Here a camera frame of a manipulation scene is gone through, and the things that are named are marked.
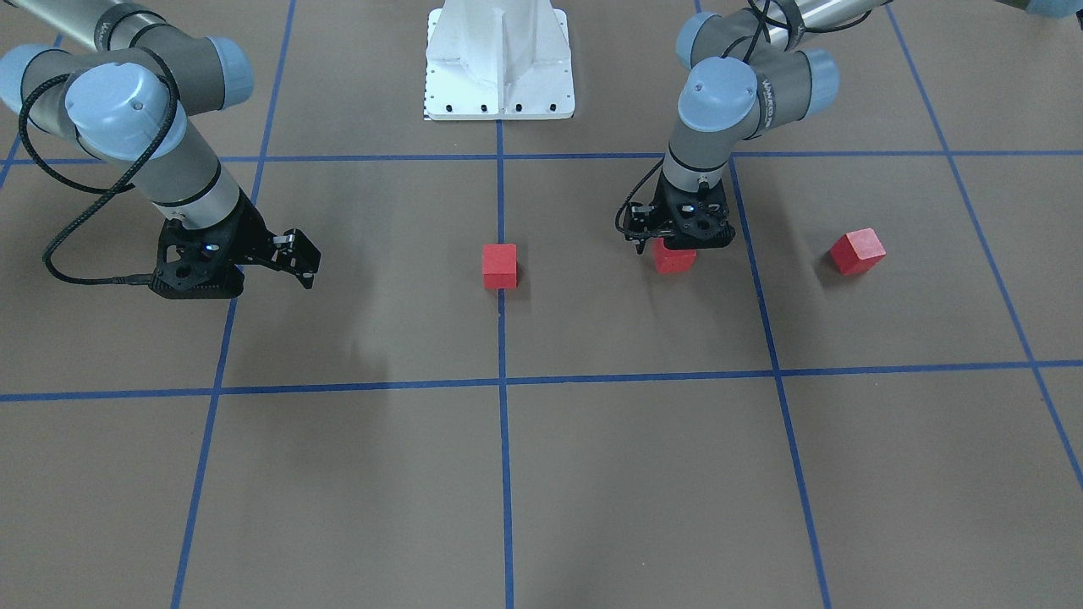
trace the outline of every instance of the brown floor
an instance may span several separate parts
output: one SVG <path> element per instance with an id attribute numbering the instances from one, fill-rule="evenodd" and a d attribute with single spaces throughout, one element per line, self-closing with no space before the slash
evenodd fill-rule
<path id="1" fill-rule="evenodd" d="M 439 2 L 160 7 L 252 59 L 196 125 L 324 263 L 233 303 L 58 283 L 91 200 L 11 147 L 0 606 L 1078 608 L 1083 34 L 901 0 L 811 40 L 836 104 L 743 143 L 738 239 L 658 275 L 612 217 L 680 26 L 744 4 L 559 0 L 575 117 L 503 125 L 421 120 Z M 0 7 L 0 51 L 55 34 Z M 145 272 L 159 223 L 123 195 L 57 263 Z M 888 256 L 841 277 L 864 226 Z"/>

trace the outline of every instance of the red block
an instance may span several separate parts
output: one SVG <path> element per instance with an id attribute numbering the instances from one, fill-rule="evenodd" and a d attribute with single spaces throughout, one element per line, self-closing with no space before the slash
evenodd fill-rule
<path id="1" fill-rule="evenodd" d="M 872 229 L 846 233 L 831 247 L 831 258 L 844 275 L 863 273 L 887 256 Z"/>
<path id="2" fill-rule="evenodd" d="M 654 268 L 660 273 L 683 273 L 695 262 L 694 249 L 669 249 L 664 239 L 654 239 Z"/>
<path id="3" fill-rule="evenodd" d="M 485 289 L 511 289 L 519 284 L 519 252 L 514 244 L 487 244 L 481 251 Z"/>

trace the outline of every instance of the gray robot arm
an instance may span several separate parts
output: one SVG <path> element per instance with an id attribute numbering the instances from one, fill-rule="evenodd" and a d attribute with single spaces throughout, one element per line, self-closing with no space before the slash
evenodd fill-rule
<path id="1" fill-rule="evenodd" d="M 729 245 L 736 231 L 721 179 L 734 146 L 822 112 L 838 93 L 832 56 L 796 47 L 857 25 L 890 1 L 748 0 L 748 8 L 725 17 L 699 13 L 689 20 L 677 40 L 677 56 L 690 69 L 679 118 L 665 158 L 652 170 L 662 169 L 653 199 L 634 204 L 632 191 L 617 211 L 614 222 L 625 239 L 640 254 L 653 237 L 670 249 Z M 1083 9 L 1083 0 L 999 1 L 1049 17 Z"/>
<path id="2" fill-rule="evenodd" d="M 139 4 L 4 1 L 96 51 L 78 56 L 18 47 L 0 59 L 0 96 L 21 114 L 21 124 L 30 121 L 122 170 L 142 164 L 131 183 L 166 223 L 155 272 L 139 283 L 167 298 L 232 298 L 244 285 L 236 264 L 258 263 L 312 287 L 319 251 L 298 230 L 283 236 L 269 232 L 188 120 L 251 94 L 251 66 L 239 47 L 224 38 L 192 38 Z M 34 155 L 25 137 L 24 143 Z M 146 156 L 152 144 L 156 148 Z M 47 267 L 58 278 L 73 280 L 49 261 L 55 245 L 47 250 Z"/>

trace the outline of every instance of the white pedestal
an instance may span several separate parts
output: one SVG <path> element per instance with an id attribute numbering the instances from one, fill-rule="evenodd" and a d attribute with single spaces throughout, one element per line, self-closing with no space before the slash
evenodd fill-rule
<path id="1" fill-rule="evenodd" d="M 446 0 L 429 14 L 425 115 L 539 120 L 575 112 L 567 16 L 549 0 Z"/>

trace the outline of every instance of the blue tape line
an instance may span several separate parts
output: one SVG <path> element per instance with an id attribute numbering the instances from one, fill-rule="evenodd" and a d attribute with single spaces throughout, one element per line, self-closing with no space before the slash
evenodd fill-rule
<path id="1" fill-rule="evenodd" d="M 1083 360 L 1038 361 L 1033 365 L 1041 368 L 1083 368 Z M 1029 370 L 1030 362 L 974 362 L 955 364 L 910 364 L 897 366 L 852 366 L 826 368 L 781 368 L 783 377 L 851 376 L 862 374 L 928 374 L 941 372 Z M 575 385 L 608 383 L 674 383 L 681 380 L 727 380 L 739 378 L 770 378 L 774 371 L 720 371 L 678 372 L 644 374 L 596 374 L 570 376 L 519 376 L 508 377 L 511 386 L 531 385 Z M 499 378 L 462 378 L 443 380 L 401 380 L 373 383 L 338 383 L 324 385 L 266 385 L 250 387 L 222 387 L 221 396 L 266 396 L 278 393 L 334 393 L 348 391 L 402 391 L 410 389 L 454 389 L 461 387 L 499 387 Z M 131 400 L 140 398 L 185 398 L 210 397 L 213 388 L 191 389 L 130 389 L 116 391 L 57 391 L 39 393 L 0 394 L 0 403 L 55 402 L 82 400 Z"/>
<path id="2" fill-rule="evenodd" d="M 507 154 L 508 160 L 577 160 L 589 158 L 662 158 L 665 153 L 519 153 Z"/>
<path id="3" fill-rule="evenodd" d="M 15 141 L 12 142 L 11 148 L 8 151 L 8 157 L 4 158 L 3 167 L 0 167 L 0 189 L 3 187 L 3 183 L 8 181 L 8 173 L 11 171 L 11 167 L 14 165 L 13 160 L 15 158 L 15 153 L 18 151 L 18 137 L 15 137 Z"/>
<path id="4" fill-rule="evenodd" d="M 278 88 L 282 85 L 282 74 L 286 63 L 286 51 L 289 49 L 289 37 L 293 28 L 293 14 L 297 8 L 297 0 L 290 0 L 289 11 L 286 13 L 286 30 L 283 33 L 282 50 L 278 55 L 278 69 L 275 74 L 274 87 L 271 90 L 271 104 L 268 108 L 268 119 L 263 127 L 263 144 L 260 148 L 260 156 L 266 156 L 266 147 L 271 140 L 271 130 L 274 127 L 274 109 L 278 99 Z M 260 184 L 263 180 L 263 163 L 260 161 L 256 169 L 256 179 L 252 183 L 252 204 L 256 204 Z M 192 487 L 192 502 L 188 505 L 188 519 L 184 527 L 184 541 L 181 545 L 181 557 L 177 566 L 177 581 L 173 583 L 173 598 L 170 609 L 180 609 L 181 596 L 184 593 L 184 578 L 188 569 L 188 556 L 192 550 L 192 539 L 195 535 L 196 518 L 199 514 L 199 500 L 203 494 L 204 475 L 207 471 L 207 461 L 210 455 L 210 443 L 214 432 L 214 419 L 218 415 L 219 397 L 222 394 L 222 380 L 225 377 L 225 362 L 230 354 L 230 341 L 233 337 L 233 323 L 237 314 L 237 299 L 230 301 L 230 310 L 225 316 L 225 327 L 222 331 L 222 348 L 219 353 L 218 367 L 214 372 L 214 388 L 211 394 L 210 405 L 207 409 L 207 423 L 204 428 L 203 444 L 199 449 L 199 463 L 196 466 L 196 479 Z"/>
<path id="5" fill-rule="evenodd" d="M 783 157 L 851 157 L 851 156 L 944 156 L 943 151 L 773 151 L 734 152 L 734 158 L 783 158 Z"/>
<path id="6" fill-rule="evenodd" d="M 181 595 L 184 592 L 184 578 L 188 571 L 188 557 L 192 553 L 192 539 L 195 536 L 196 518 L 199 515 L 199 498 L 203 495 L 204 476 L 207 472 L 207 459 L 210 455 L 211 437 L 214 433 L 214 419 L 218 416 L 218 402 L 221 396 L 222 378 L 225 376 L 225 361 L 230 354 L 230 341 L 233 338 L 233 321 L 237 314 L 237 299 L 230 301 L 230 310 L 225 315 L 225 327 L 222 329 L 222 346 L 218 354 L 218 366 L 214 371 L 214 388 L 211 391 L 210 405 L 207 407 L 207 422 L 204 424 L 203 443 L 199 446 L 199 462 L 196 465 L 196 478 L 192 484 L 192 501 L 188 503 L 188 518 L 184 524 L 184 541 L 181 542 L 181 557 L 177 563 L 177 580 L 173 582 L 173 597 L 170 609 L 179 609 Z"/>
<path id="7" fill-rule="evenodd" d="M 1038 367 L 1041 368 L 1077 368 L 1083 367 L 1083 360 L 1049 360 L 1045 362 L 1038 362 Z"/>
<path id="8" fill-rule="evenodd" d="M 496 121 L 496 234 L 504 243 L 504 121 Z M 500 484 L 504 493 L 504 605 L 516 606 L 516 570 L 512 548 L 511 450 L 508 435 L 508 319 L 507 293 L 497 291 L 497 375 L 500 390 Z"/>
<path id="9" fill-rule="evenodd" d="M 1012 302 L 1012 296 L 1008 294 L 1007 285 L 1004 283 L 1004 277 L 1001 275 L 1000 268 L 996 264 L 996 259 L 993 257 L 992 248 L 989 246 L 989 241 L 986 238 L 986 233 L 981 229 L 981 222 L 978 219 L 977 210 L 974 208 L 974 203 L 970 200 L 970 194 L 966 189 L 966 183 L 963 181 L 963 176 L 958 170 L 958 165 L 955 163 L 955 157 L 951 152 L 951 147 L 948 145 L 948 139 L 944 137 L 943 130 L 940 127 L 940 120 L 937 118 L 936 111 L 932 108 L 932 101 L 929 99 L 925 85 L 922 82 L 922 77 L 917 74 L 917 64 L 914 62 L 910 48 L 906 46 L 906 40 L 902 35 L 902 28 L 899 27 L 899 22 L 896 20 L 895 11 L 891 10 L 891 7 L 885 8 L 887 9 L 888 17 L 891 20 L 891 27 L 895 28 L 896 37 L 899 39 L 899 46 L 902 47 L 902 53 L 906 57 L 906 63 L 910 65 L 910 72 L 914 77 L 914 82 L 917 85 L 917 89 L 922 93 L 922 100 L 925 102 L 925 107 L 929 113 L 929 118 L 932 120 L 932 127 L 937 132 L 937 137 L 940 139 L 940 145 L 943 146 L 943 150 L 948 155 L 948 164 L 951 166 L 952 174 L 955 177 L 955 184 L 958 186 L 960 194 L 963 195 L 963 203 L 966 206 L 966 211 L 970 216 L 970 222 L 974 224 L 974 230 L 978 234 L 978 241 L 981 244 L 982 251 L 986 254 L 986 260 L 989 262 L 989 268 L 992 270 L 993 277 L 996 280 L 996 286 L 1000 288 L 1001 296 L 1004 298 L 1004 304 L 1007 307 L 1008 315 L 1012 318 L 1013 325 L 1015 325 L 1016 334 L 1019 336 L 1019 342 L 1022 345 L 1022 350 L 1027 354 L 1027 361 L 1029 362 L 1031 371 L 1034 374 L 1034 380 L 1038 383 L 1039 390 L 1042 393 L 1042 399 L 1045 400 L 1046 409 L 1049 412 L 1049 418 L 1053 419 L 1053 425 L 1057 430 L 1057 436 L 1060 438 L 1060 444 L 1065 449 L 1068 463 L 1071 465 L 1072 470 L 1075 474 L 1075 481 L 1079 484 L 1080 490 L 1083 490 L 1083 468 L 1080 467 L 1079 458 L 1075 456 L 1075 451 L 1072 449 L 1071 441 L 1069 440 L 1068 433 L 1065 431 L 1065 426 L 1060 420 L 1060 414 L 1057 412 L 1057 406 L 1053 403 L 1053 398 L 1049 396 L 1048 388 L 1045 385 L 1045 378 L 1042 377 L 1041 366 L 1039 366 L 1038 361 L 1034 359 L 1034 352 L 1031 350 L 1030 341 L 1027 339 L 1027 333 L 1023 332 L 1022 323 L 1019 321 L 1019 315 L 1016 313 L 1015 304 Z"/>
<path id="10" fill-rule="evenodd" d="M 504 289 L 497 294 L 497 309 L 500 375 L 500 480 L 504 493 L 504 605 L 505 609 L 512 609 L 516 606 L 516 571 L 512 545 L 511 449 L 508 432 L 507 296 Z"/>
<path id="11" fill-rule="evenodd" d="M 504 121 L 496 121 L 496 243 L 504 243 Z"/>
<path id="12" fill-rule="evenodd" d="M 774 347 L 774 335 L 771 332 L 771 318 L 767 311 L 767 299 L 764 296 L 764 284 L 760 281 L 759 265 L 756 263 L 756 251 L 753 248 L 752 232 L 748 229 L 748 217 L 745 213 L 744 198 L 741 195 L 741 182 L 738 180 L 736 159 L 730 159 L 730 178 L 733 180 L 733 198 L 736 202 L 741 218 L 741 230 L 744 233 L 745 247 L 748 250 L 748 264 L 752 268 L 752 278 L 756 287 L 756 299 L 759 301 L 760 321 L 764 323 L 764 337 L 767 350 L 771 355 L 771 373 L 774 377 L 774 388 L 779 394 L 779 406 L 782 410 L 782 422 L 786 428 L 786 440 L 790 443 L 790 458 L 794 466 L 794 478 L 797 482 L 797 493 L 801 500 L 801 511 L 805 514 L 805 528 L 809 535 L 809 547 L 812 550 L 812 562 L 815 567 L 817 581 L 820 583 L 820 598 L 824 609 L 831 609 L 831 591 L 827 586 L 827 574 L 823 568 L 820 554 L 820 540 L 815 532 L 815 520 L 812 518 L 812 504 L 809 501 L 808 489 L 805 485 L 805 469 L 801 467 L 800 451 L 797 448 L 797 435 L 794 431 L 793 419 L 790 416 L 790 400 L 783 384 L 782 371 L 779 367 L 779 354 Z"/>
<path id="13" fill-rule="evenodd" d="M 922 374 L 937 372 L 967 372 L 995 370 L 1029 370 L 1029 362 L 989 362 L 965 364 L 929 364 L 899 366 L 853 366 L 838 368 L 792 368 L 779 371 L 782 376 L 846 376 L 856 374 Z"/>
<path id="14" fill-rule="evenodd" d="M 260 196 L 260 185 L 263 183 L 263 168 L 266 165 L 268 150 L 271 147 L 271 132 L 274 130 L 274 115 L 278 108 L 278 90 L 282 87 L 282 75 L 286 72 L 286 55 L 289 54 L 289 39 L 293 34 L 293 14 L 297 0 L 289 0 L 286 13 L 286 31 L 282 36 L 282 47 L 278 49 L 278 67 L 275 68 L 274 85 L 271 87 L 271 103 L 268 105 L 268 119 L 263 126 L 263 142 L 260 144 L 260 159 L 256 164 L 256 180 L 252 185 L 252 205 Z"/>
<path id="15" fill-rule="evenodd" d="M 343 391 L 396 391 L 405 389 L 453 389 L 457 387 L 496 387 L 497 378 L 449 380 L 405 380 L 376 383 L 336 383 L 326 385 L 269 385 L 261 387 L 223 387 L 223 396 L 268 396 L 277 393 L 336 393 Z"/>
<path id="16" fill-rule="evenodd" d="M 520 376 L 508 379 L 508 385 L 566 385 L 566 384 L 603 384 L 603 383 L 651 383 L 675 380 L 720 380 L 734 378 L 769 378 L 772 371 L 734 371 L 734 372 L 689 372 L 689 373 L 654 373 L 654 374 L 597 374 L 574 376 Z"/>
<path id="17" fill-rule="evenodd" d="M 831 158 L 831 157 L 890 157 L 890 156 L 1083 156 L 1083 151 L 747 151 L 734 152 L 734 158 Z M 569 153 L 569 154 L 505 154 L 505 160 L 577 160 L 662 158 L 662 153 Z M 223 156 L 224 163 L 376 163 L 409 160 L 496 160 L 495 154 L 354 154 L 354 155 L 266 155 Z M 49 158 L 50 165 L 104 165 L 96 158 Z M 12 158 L 4 164 L 34 165 L 29 158 Z"/>
<path id="18" fill-rule="evenodd" d="M 132 389 L 120 391 L 56 391 L 49 393 L 0 394 L 0 402 L 57 402 L 78 400 L 130 400 L 140 398 L 206 398 L 210 389 Z"/>
<path id="19" fill-rule="evenodd" d="M 952 156 L 1083 156 L 1083 151 L 951 151 Z"/>

